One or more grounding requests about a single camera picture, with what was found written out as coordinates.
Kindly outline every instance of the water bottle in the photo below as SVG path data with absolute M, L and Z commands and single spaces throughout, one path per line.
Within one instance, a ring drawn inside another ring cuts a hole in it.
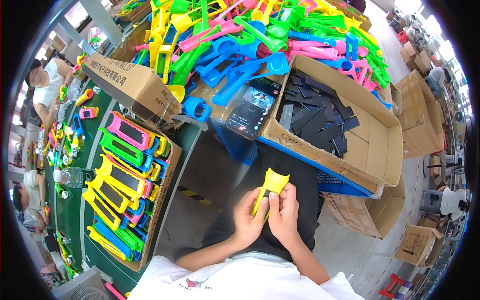
M 68 167 L 63 170 L 53 170 L 53 180 L 71 188 L 84 187 L 84 173 L 82 168 Z

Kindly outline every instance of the phone screen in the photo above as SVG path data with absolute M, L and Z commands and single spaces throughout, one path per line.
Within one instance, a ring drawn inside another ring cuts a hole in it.
M 225 126 L 247 139 L 255 139 L 265 123 L 279 90 L 280 85 L 268 78 L 262 77 L 250 81 Z

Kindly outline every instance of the hair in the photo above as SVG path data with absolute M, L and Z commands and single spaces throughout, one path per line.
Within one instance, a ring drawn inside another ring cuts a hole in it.
M 30 66 L 30 69 L 28 69 L 27 76 L 25 77 L 25 82 L 27 83 L 28 86 L 30 86 L 30 73 L 36 68 L 41 66 L 42 66 L 42 63 L 39 60 L 37 59 L 33 60 L 32 65 Z
M 19 185 L 15 185 L 15 187 L 13 188 L 13 205 L 15 206 L 15 208 L 20 212 L 22 213 L 23 212 L 23 209 L 22 209 L 22 193 L 20 193 L 20 189 L 22 187 L 19 186 Z
M 460 208 L 461 211 L 465 211 L 466 213 L 468 213 L 468 211 L 470 210 L 470 201 L 460 200 L 460 202 L 458 202 L 458 208 Z
M 450 76 L 450 73 L 447 71 L 447 69 L 444 69 L 445 73 L 445 80 L 449 83 L 452 80 L 452 77 Z

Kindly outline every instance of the floor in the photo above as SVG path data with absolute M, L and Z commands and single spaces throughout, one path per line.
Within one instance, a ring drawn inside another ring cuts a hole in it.
M 410 73 L 400 55 L 402 45 L 385 20 L 386 12 L 367 1 L 365 15 L 369 16 L 372 34 L 379 42 L 387 72 L 393 83 Z M 400 217 L 384 240 L 361 235 L 340 226 L 332 213 L 323 208 L 315 233 L 313 254 L 330 276 L 344 272 L 353 289 L 365 299 L 379 299 L 378 290 L 396 273 L 411 280 L 421 268 L 393 258 L 407 224 L 416 225 L 420 216 L 421 194 L 429 187 L 429 178 L 422 173 L 423 158 L 403 161 L 406 201 Z M 241 180 L 247 167 L 232 160 L 215 138 L 215 131 L 202 133 L 181 180 L 181 185 L 211 201 L 201 204 L 183 193 L 176 193 L 160 236 L 157 255 L 174 259 L 178 249 L 199 247 L 204 231 L 215 219 L 228 192 Z

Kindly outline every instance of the black pants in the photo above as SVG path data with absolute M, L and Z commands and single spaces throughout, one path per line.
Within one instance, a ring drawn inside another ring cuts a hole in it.
M 202 248 L 224 241 L 235 233 L 233 208 L 235 208 L 238 201 L 247 191 L 263 185 L 265 172 L 268 168 L 272 168 L 273 171 L 279 174 L 290 174 L 289 182 L 296 186 L 297 201 L 299 202 L 297 230 L 303 242 L 312 251 L 315 247 L 314 233 L 320 214 L 320 203 L 322 203 L 318 195 L 317 169 L 263 143 L 257 144 L 259 147 L 257 158 L 248 169 L 242 181 L 230 194 L 225 207 L 215 222 L 206 231 L 202 241 Z M 239 253 L 250 251 L 273 254 L 287 261 L 292 261 L 290 253 L 273 236 L 268 222 L 265 223 L 258 239 Z

